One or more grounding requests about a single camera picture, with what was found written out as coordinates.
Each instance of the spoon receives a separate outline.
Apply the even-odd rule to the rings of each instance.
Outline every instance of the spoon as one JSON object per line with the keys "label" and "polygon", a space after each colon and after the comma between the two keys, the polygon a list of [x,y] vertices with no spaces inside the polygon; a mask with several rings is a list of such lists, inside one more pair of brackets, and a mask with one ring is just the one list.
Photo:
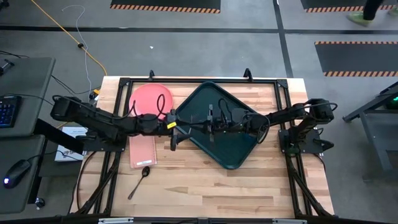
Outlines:
{"label": "spoon", "polygon": [[141,179],[139,180],[139,182],[138,182],[136,188],[134,188],[134,190],[132,190],[132,192],[131,192],[130,195],[128,196],[128,199],[129,199],[129,200],[132,199],[132,196],[134,195],[134,193],[136,193],[136,190],[137,190],[137,188],[138,188],[138,185],[141,183],[141,181],[143,180],[144,177],[147,177],[147,176],[149,175],[149,172],[150,172],[150,168],[149,168],[149,167],[144,167],[144,168],[142,169],[142,177],[141,177]]}

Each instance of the computer mouse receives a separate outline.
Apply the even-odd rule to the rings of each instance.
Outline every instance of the computer mouse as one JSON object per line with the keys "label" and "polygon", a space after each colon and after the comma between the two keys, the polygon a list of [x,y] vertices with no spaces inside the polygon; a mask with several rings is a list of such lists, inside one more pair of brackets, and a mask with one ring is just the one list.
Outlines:
{"label": "computer mouse", "polygon": [[30,167],[30,162],[25,159],[21,159],[20,161],[12,165],[12,167],[7,171],[6,176],[4,177],[4,187],[7,189],[12,189],[16,187],[25,176],[27,171],[30,169]]}

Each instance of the wooden table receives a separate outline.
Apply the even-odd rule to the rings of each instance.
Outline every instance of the wooden table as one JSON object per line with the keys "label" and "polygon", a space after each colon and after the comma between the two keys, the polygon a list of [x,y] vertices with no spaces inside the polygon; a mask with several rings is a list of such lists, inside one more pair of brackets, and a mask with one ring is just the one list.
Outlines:
{"label": "wooden table", "polygon": [[[113,112],[120,77],[105,77],[98,107]],[[288,79],[292,104],[307,101],[304,80]],[[134,84],[134,89],[141,86]],[[174,108],[198,86],[197,83],[166,83],[174,96]],[[267,114],[277,110],[272,85],[220,84],[222,88],[256,110]],[[257,145],[243,165],[226,170],[197,148],[184,141],[170,150],[168,137],[155,138],[157,165],[151,167],[132,200],[127,196],[141,178],[141,169],[130,168],[129,147],[122,153],[113,200],[113,217],[212,217],[212,218],[293,218],[292,199],[285,157],[280,152],[277,131],[271,127],[268,137]],[[98,185],[104,153],[89,161],[80,184],[84,203]],[[308,188],[324,208],[333,213],[322,163],[311,154],[303,154]],[[304,211],[302,192],[298,190]],[[76,210],[76,200],[71,212]]]}

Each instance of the orange and black hazard stripe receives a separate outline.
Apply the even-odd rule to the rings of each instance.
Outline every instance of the orange and black hazard stripe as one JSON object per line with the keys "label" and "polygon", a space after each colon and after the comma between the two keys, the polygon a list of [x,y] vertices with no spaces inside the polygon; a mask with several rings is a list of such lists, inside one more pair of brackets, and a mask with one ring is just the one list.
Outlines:
{"label": "orange and black hazard stripe", "polygon": [[112,0],[111,9],[219,14],[221,0]]}
{"label": "orange and black hazard stripe", "polygon": [[[380,6],[380,10],[392,9],[394,5]],[[347,7],[314,7],[306,9],[305,12],[353,12],[363,11],[363,6],[347,6]]]}
{"label": "orange and black hazard stripe", "polygon": [[[363,11],[366,0],[301,0],[306,12]],[[384,0],[380,10],[392,9],[396,0]]]}
{"label": "orange and black hazard stripe", "polygon": [[398,77],[398,41],[316,41],[326,77]]}

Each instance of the gray desk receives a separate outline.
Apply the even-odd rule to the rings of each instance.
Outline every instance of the gray desk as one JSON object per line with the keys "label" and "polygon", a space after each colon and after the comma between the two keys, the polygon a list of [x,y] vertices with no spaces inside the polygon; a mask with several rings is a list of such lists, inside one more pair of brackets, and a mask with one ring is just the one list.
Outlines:
{"label": "gray desk", "polygon": [[[15,66],[0,76],[0,96],[7,93],[27,94],[44,98],[55,59],[17,58]],[[22,97],[21,107],[13,128],[0,128],[0,138],[30,136],[33,134],[43,100]]]}
{"label": "gray desk", "polygon": [[[41,135],[18,138],[1,139],[0,177],[4,178],[6,172],[20,159],[28,159],[41,154],[45,145],[45,138]],[[39,173],[39,161],[36,157],[30,160],[32,167],[25,174],[21,182],[13,189],[0,186],[0,198],[2,206],[0,213],[19,213],[25,209],[26,204],[34,203],[37,190],[33,186]]]}

